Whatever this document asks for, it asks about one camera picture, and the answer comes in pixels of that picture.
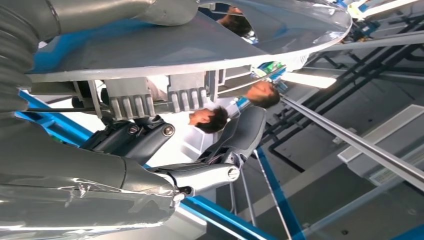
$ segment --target metal rod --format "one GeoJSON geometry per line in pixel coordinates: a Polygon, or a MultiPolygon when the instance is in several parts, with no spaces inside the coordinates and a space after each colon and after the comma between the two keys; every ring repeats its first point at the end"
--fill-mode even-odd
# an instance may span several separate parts
{"type": "Polygon", "coordinates": [[[292,208],[290,207],[289,202],[284,196],[280,183],[278,182],[262,148],[258,147],[255,151],[253,151],[252,157],[256,158],[259,162],[260,169],[262,170],[263,176],[265,177],[266,184],[268,185],[272,199],[275,203],[275,208],[277,209],[278,215],[281,219],[288,238],[290,240],[306,240],[305,236],[303,235],[302,228],[292,208]]]}
{"type": "Polygon", "coordinates": [[[284,156],[283,154],[279,153],[275,149],[268,149],[268,150],[269,150],[270,153],[272,153],[275,156],[277,156],[280,160],[282,160],[283,162],[285,162],[290,167],[294,168],[294,170],[298,171],[299,173],[303,173],[305,171],[305,169],[303,169],[301,166],[297,165],[295,162],[293,162],[292,160],[288,159],[286,156],[284,156]]]}
{"type": "Polygon", "coordinates": [[[302,106],[290,98],[285,97],[282,101],[295,110],[299,111],[301,114],[305,115],[305,117],[311,119],[318,125],[321,125],[323,128],[327,129],[329,132],[341,138],[346,143],[357,148],[365,155],[374,159],[379,164],[383,165],[387,169],[393,171],[406,181],[424,191],[424,172],[420,169],[394,156],[386,150],[375,146],[367,140],[355,135],[349,130],[335,124],[334,122],[302,106]]]}
{"type": "Polygon", "coordinates": [[[245,179],[245,175],[243,174],[243,170],[240,171],[240,174],[241,174],[241,180],[243,181],[244,192],[246,193],[246,200],[247,200],[247,206],[249,208],[250,219],[252,220],[252,225],[256,227],[257,224],[256,224],[255,210],[253,209],[251,196],[249,194],[248,185],[246,184],[246,179],[245,179]]]}
{"type": "MultiPolygon", "coordinates": [[[[103,110],[109,110],[109,107],[100,108],[103,110]]],[[[26,113],[85,113],[94,112],[94,107],[83,107],[83,108],[28,108],[26,113]]]]}
{"type": "Polygon", "coordinates": [[[229,183],[229,195],[231,197],[231,209],[229,212],[237,215],[236,195],[234,193],[234,185],[232,182],[229,183]]]}
{"type": "Polygon", "coordinates": [[[90,88],[91,98],[94,104],[95,113],[99,119],[102,118],[102,110],[100,109],[99,96],[97,94],[96,82],[94,80],[87,81],[90,88]]]}
{"type": "Polygon", "coordinates": [[[225,11],[215,11],[215,10],[210,10],[211,13],[213,14],[222,14],[222,15],[233,15],[233,16],[240,16],[240,17],[244,17],[243,14],[241,13],[230,13],[230,12],[225,12],[225,11]]]}
{"type": "MultiPolygon", "coordinates": [[[[303,70],[306,70],[306,73],[308,74],[316,74],[319,71],[318,74],[322,71],[323,73],[330,73],[330,74],[341,74],[344,72],[343,69],[334,69],[334,68],[323,68],[323,67],[310,67],[305,66],[302,68],[303,70]]],[[[408,84],[424,84],[424,75],[406,75],[401,74],[400,72],[395,71],[389,71],[389,72],[382,72],[378,76],[381,80],[388,80],[392,82],[400,82],[400,83],[408,83],[408,84]]]]}
{"type": "Polygon", "coordinates": [[[322,52],[378,48],[378,47],[400,46],[400,45],[411,45],[411,44],[422,44],[422,43],[424,43],[424,33],[410,34],[406,36],[393,36],[393,37],[362,41],[362,42],[336,44],[322,50],[322,52]]]}
{"type": "Polygon", "coordinates": [[[405,37],[405,36],[411,36],[411,35],[417,35],[417,34],[424,34],[424,30],[423,31],[410,31],[410,32],[405,32],[405,33],[398,33],[398,34],[393,34],[393,35],[381,36],[379,38],[376,38],[375,40],[390,39],[390,38],[396,38],[396,37],[405,37]]]}

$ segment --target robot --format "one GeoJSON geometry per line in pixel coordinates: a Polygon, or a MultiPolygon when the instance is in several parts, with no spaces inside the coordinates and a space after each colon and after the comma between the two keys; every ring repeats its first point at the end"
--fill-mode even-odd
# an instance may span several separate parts
{"type": "MultiPolygon", "coordinates": [[[[30,89],[37,79],[48,79],[39,72],[25,75],[34,67],[33,56],[39,42],[125,19],[184,26],[201,18],[198,7],[196,0],[0,0],[0,237],[47,239],[75,231],[158,226],[170,218],[185,197],[239,177],[244,162],[262,137],[266,111],[260,107],[250,107],[231,120],[218,142],[196,162],[147,169],[142,165],[175,131],[172,124],[155,117],[160,113],[159,105],[149,105],[148,111],[139,115],[119,117],[118,113],[125,110],[119,107],[111,118],[99,115],[105,120],[106,129],[80,148],[53,141],[40,125],[14,115],[28,108],[19,91],[30,89]]],[[[320,17],[334,14],[318,13],[320,17]]],[[[307,48],[317,51],[336,43],[350,24],[349,20],[332,22],[340,34],[319,36],[307,48]]],[[[271,39],[269,32],[259,30],[257,34],[265,41],[258,45],[261,50],[255,50],[256,60],[263,63],[270,54],[280,59],[284,48],[270,48],[275,41],[266,41],[271,39]]],[[[295,48],[304,50],[299,45],[295,48]]],[[[243,58],[246,63],[252,61],[243,58]]],[[[244,61],[227,63],[229,68],[237,69],[246,66],[244,61]]],[[[199,72],[209,71],[211,84],[197,85],[198,95],[178,100],[180,97],[170,102],[167,109],[172,107],[176,113],[200,108],[205,97],[216,98],[213,89],[226,76],[219,68],[200,65],[199,72]]],[[[186,74],[184,69],[174,74],[186,74]]],[[[178,82],[178,76],[174,76],[174,82],[178,82]]],[[[179,94],[186,89],[192,87],[178,84],[174,91],[179,94]]],[[[111,98],[122,101],[126,96],[116,94],[111,98]]]]}

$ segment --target man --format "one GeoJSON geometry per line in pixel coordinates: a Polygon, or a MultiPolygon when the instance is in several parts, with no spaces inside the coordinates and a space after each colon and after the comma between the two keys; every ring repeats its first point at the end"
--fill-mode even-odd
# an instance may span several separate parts
{"type": "Polygon", "coordinates": [[[225,81],[225,85],[219,86],[218,98],[246,97],[253,105],[268,109],[280,102],[278,90],[268,81],[258,81],[252,85],[228,91],[232,88],[251,82],[250,75],[240,76],[225,81]]]}
{"type": "Polygon", "coordinates": [[[216,22],[226,27],[231,32],[240,37],[246,37],[252,31],[252,26],[244,16],[237,16],[232,14],[242,14],[242,11],[237,7],[230,6],[227,15],[217,20],[216,22]]]}
{"type": "MultiPolygon", "coordinates": [[[[167,101],[168,96],[166,92],[168,91],[169,79],[167,76],[150,76],[147,77],[147,87],[150,90],[151,97],[154,102],[156,101],[167,101]]],[[[103,88],[100,93],[101,101],[109,105],[109,95],[106,88],[103,88]]],[[[72,105],[74,108],[82,108],[83,103],[78,100],[77,97],[72,99],[72,105]]],[[[187,113],[187,116],[181,117],[180,114],[178,117],[183,118],[180,121],[185,121],[185,124],[195,126],[196,128],[202,130],[206,134],[216,133],[224,128],[228,121],[228,112],[223,107],[215,107],[213,110],[204,108],[196,110],[193,113],[187,113]]]]}
{"type": "Polygon", "coordinates": [[[252,26],[244,16],[232,15],[242,14],[242,11],[237,7],[215,3],[215,11],[220,13],[211,12],[210,9],[204,7],[199,7],[198,10],[240,37],[246,37],[252,31],[252,26]],[[224,12],[229,14],[223,17],[222,13],[224,12]]]}

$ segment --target person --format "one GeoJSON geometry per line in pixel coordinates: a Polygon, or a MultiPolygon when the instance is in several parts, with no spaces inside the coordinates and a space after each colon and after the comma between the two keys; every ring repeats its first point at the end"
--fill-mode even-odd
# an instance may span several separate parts
{"type": "Polygon", "coordinates": [[[237,34],[239,37],[246,37],[252,31],[252,26],[244,16],[237,16],[232,14],[242,14],[242,11],[237,7],[230,6],[227,15],[218,19],[216,22],[237,34]]]}
{"type": "Polygon", "coordinates": [[[195,126],[206,134],[213,134],[222,130],[228,121],[228,112],[219,106],[213,110],[208,108],[196,110],[189,115],[189,125],[195,126]]]}
{"type": "MultiPolygon", "coordinates": [[[[169,79],[167,76],[151,76],[146,77],[146,80],[147,87],[150,90],[154,102],[168,100],[166,92],[168,91],[169,79]]],[[[109,95],[106,88],[101,90],[100,99],[105,105],[109,105],[109,95]]],[[[84,107],[83,103],[76,96],[72,98],[72,106],[74,108],[84,107]]],[[[218,106],[213,109],[204,108],[188,113],[186,124],[194,126],[206,134],[213,134],[224,128],[227,124],[228,117],[229,114],[223,107],[218,106]]]]}
{"type": "Polygon", "coordinates": [[[280,102],[280,93],[269,81],[258,81],[252,85],[227,91],[251,81],[252,77],[250,75],[226,80],[225,85],[219,86],[218,88],[218,98],[235,98],[243,96],[253,105],[264,109],[268,109],[280,102]]]}

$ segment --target flexible tube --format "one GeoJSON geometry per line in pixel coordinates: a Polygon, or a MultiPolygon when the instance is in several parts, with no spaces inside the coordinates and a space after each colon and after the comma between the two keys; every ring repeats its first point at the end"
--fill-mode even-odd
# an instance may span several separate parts
{"type": "Polygon", "coordinates": [[[197,13],[197,0],[0,0],[0,119],[25,111],[19,89],[40,41],[121,19],[176,26],[197,13]]]}

